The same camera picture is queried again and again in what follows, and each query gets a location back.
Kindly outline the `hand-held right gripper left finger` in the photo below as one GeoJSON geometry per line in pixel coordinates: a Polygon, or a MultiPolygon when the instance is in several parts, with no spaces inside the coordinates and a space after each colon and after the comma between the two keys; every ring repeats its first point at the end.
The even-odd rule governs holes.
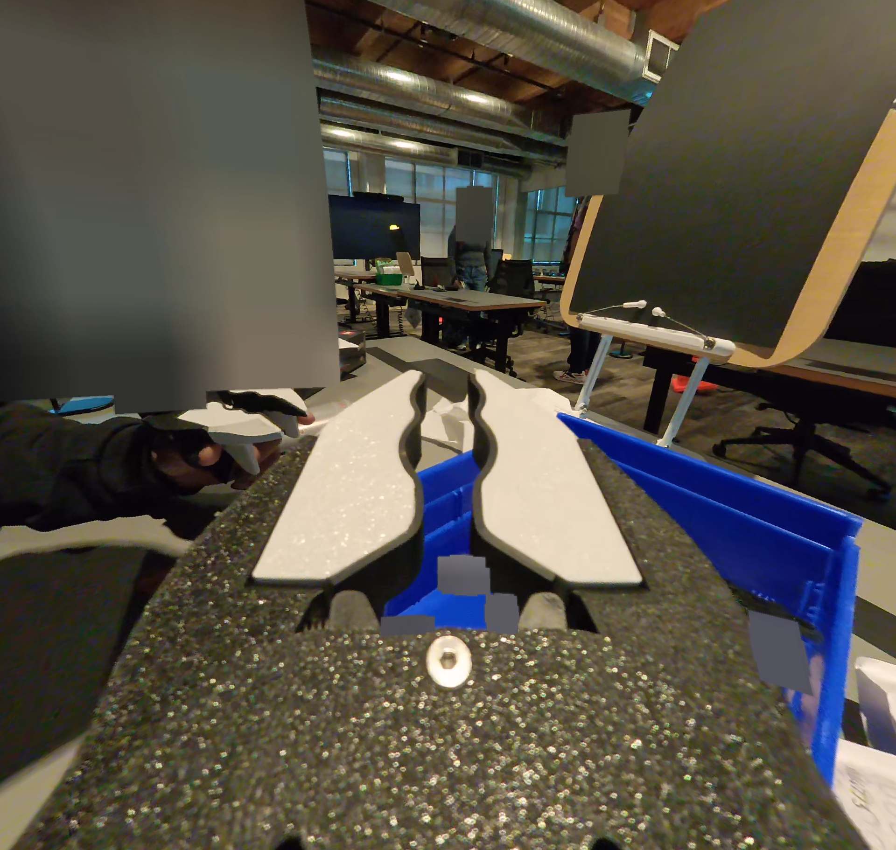
{"type": "Polygon", "coordinates": [[[334,587],[387,554],[414,580],[423,543],[417,466],[427,378],[406,371],[330,419],[252,571],[259,584],[334,587]]]}

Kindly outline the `blue plastic bin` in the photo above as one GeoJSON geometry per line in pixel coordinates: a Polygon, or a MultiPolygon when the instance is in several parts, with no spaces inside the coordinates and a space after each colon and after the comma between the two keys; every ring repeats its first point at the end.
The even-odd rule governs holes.
{"type": "MultiPolygon", "coordinates": [[[[688,532],[726,580],[805,620],[820,638],[805,640],[823,657],[812,756],[833,781],[854,620],[860,520],[844,511],[736,475],[591,421],[560,416],[593,441],[688,532]]],[[[471,451],[420,470],[425,553],[420,575],[385,608],[388,616],[428,615],[439,627],[485,625],[484,598],[449,600],[437,590],[437,560],[469,553],[471,451]]]]}

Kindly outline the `person's left forearm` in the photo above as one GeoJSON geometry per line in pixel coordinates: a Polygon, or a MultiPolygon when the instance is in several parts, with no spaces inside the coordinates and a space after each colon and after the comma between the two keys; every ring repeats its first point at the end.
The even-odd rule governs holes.
{"type": "Polygon", "coordinates": [[[137,517],[171,496],[132,418],[68,421],[27,403],[1,408],[1,526],[58,530],[137,517]]]}

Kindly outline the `long wood-edged office desk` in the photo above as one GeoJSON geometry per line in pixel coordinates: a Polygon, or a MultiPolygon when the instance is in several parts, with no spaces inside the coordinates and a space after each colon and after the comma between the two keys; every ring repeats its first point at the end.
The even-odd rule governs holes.
{"type": "Polygon", "coordinates": [[[463,334],[474,340],[473,351],[467,358],[476,363],[491,360],[493,368],[501,374],[515,375],[508,354],[509,339],[519,337],[530,314],[545,306],[539,299],[467,289],[438,291],[406,285],[382,286],[375,283],[371,272],[338,269],[335,280],[352,291],[357,289],[364,296],[373,298],[377,339],[398,337],[399,334],[391,330],[390,310],[398,301],[413,302],[420,306],[422,341],[441,347],[443,323],[448,320],[461,322],[463,334]]]}

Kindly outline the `wood-edged grey desk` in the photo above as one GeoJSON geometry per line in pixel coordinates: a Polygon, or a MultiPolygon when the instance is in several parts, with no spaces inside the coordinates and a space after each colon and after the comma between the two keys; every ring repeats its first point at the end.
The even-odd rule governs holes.
{"type": "MultiPolygon", "coordinates": [[[[644,366],[655,371],[651,396],[644,417],[644,431],[659,434],[664,418],[671,379],[690,377],[695,363],[689,353],[648,347],[644,366]]],[[[895,397],[895,349],[864,343],[824,338],[801,356],[772,367],[755,368],[733,363],[707,366],[702,379],[719,386],[758,395],[771,375],[793,384],[799,396],[815,397],[816,390],[804,390],[809,383],[840,387],[851,396],[879,397],[891,407],[895,397]]]]}

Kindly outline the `person's left hand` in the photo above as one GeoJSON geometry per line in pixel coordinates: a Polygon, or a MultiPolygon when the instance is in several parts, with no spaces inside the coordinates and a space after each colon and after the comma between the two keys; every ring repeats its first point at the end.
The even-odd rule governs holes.
{"type": "Polygon", "coordinates": [[[205,428],[173,418],[144,418],[141,425],[148,430],[151,464],[183,493],[230,485],[238,478],[235,460],[205,428]]]}

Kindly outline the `crumpled white paper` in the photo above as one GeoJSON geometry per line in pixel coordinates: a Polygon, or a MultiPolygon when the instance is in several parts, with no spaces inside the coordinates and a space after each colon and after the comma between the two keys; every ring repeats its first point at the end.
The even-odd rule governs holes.
{"type": "MultiPolygon", "coordinates": [[[[529,401],[554,414],[574,414],[570,399],[548,388],[519,388],[529,401]]],[[[474,427],[469,418],[469,399],[448,398],[436,403],[421,424],[421,437],[457,453],[468,453],[474,444],[474,427]]]]}

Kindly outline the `white board stand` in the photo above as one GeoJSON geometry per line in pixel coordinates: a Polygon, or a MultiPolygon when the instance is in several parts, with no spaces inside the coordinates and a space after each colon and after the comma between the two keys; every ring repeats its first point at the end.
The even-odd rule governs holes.
{"type": "Polygon", "coordinates": [[[735,352],[735,343],[730,340],[711,337],[698,330],[691,329],[681,321],[669,318],[659,307],[653,307],[645,320],[623,320],[609,317],[610,312],[641,311],[646,309],[645,300],[630,301],[610,307],[572,314],[562,304],[562,312],[566,323],[589,332],[597,332],[601,336],[596,355],[588,369],[585,383],[579,393],[574,411],[581,417],[588,408],[590,394],[605,362],[611,341],[619,338],[636,341],[647,346],[663,348],[681,354],[696,356],[697,362],[686,388],[678,402],[676,411],[666,428],[665,433],[657,439],[656,444],[669,448],[675,440],[678,430],[685,420],[686,414],[698,390],[702,378],[711,363],[728,363],[735,352]]]}

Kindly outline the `large black display screen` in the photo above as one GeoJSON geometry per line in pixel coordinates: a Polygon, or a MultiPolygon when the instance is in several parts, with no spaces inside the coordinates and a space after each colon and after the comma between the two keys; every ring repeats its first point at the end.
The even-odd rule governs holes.
{"type": "Polygon", "coordinates": [[[420,257],[420,206],[399,195],[328,195],[334,261],[420,257]]]}

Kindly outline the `black monitor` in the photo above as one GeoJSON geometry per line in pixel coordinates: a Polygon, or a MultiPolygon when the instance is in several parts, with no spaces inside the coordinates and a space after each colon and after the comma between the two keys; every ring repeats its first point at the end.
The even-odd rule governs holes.
{"type": "Polygon", "coordinates": [[[859,265],[826,340],[895,347],[895,260],[859,265]]]}

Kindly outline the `dark board with wooden edge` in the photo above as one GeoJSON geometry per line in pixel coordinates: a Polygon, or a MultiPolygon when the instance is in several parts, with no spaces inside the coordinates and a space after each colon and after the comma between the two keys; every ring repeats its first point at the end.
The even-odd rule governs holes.
{"type": "Polygon", "coordinates": [[[645,300],[786,363],[820,340],[894,191],[895,0],[733,0],[700,18],[594,197],[572,314],[645,300]]]}

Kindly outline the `white printed paper sheet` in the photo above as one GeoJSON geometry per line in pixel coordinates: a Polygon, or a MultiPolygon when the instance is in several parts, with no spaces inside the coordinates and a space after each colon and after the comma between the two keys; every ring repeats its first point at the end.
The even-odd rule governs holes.
{"type": "Polygon", "coordinates": [[[840,740],[833,790],[872,849],[895,849],[895,756],[840,740]]]}

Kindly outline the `white vent grille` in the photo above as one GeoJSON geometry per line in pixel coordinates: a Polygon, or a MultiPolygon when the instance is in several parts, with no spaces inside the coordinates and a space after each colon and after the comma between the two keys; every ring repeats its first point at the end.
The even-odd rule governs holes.
{"type": "Polygon", "coordinates": [[[659,83],[680,45],[649,28],[644,49],[644,80],[659,83]]]}

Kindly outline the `window wall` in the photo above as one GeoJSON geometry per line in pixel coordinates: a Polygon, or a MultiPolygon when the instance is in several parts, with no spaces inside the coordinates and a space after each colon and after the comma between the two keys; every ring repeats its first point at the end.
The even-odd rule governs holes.
{"type": "Polygon", "coordinates": [[[330,194],[380,191],[416,203],[421,212],[421,252],[446,253],[454,227],[456,190],[494,189],[492,240],[513,259],[555,265],[563,258],[575,200],[566,196],[562,169],[537,170],[527,179],[465,167],[403,160],[360,150],[324,148],[330,194]]]}

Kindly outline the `large metal air duct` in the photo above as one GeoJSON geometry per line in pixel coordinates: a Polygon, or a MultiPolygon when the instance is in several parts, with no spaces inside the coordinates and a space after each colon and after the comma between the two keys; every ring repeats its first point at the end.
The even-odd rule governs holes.
{"type": "Polygon", "coordinates": [[[627,40],[553,0],[367,0],[566,79],[645,105],[641,40],[627,40]]]}

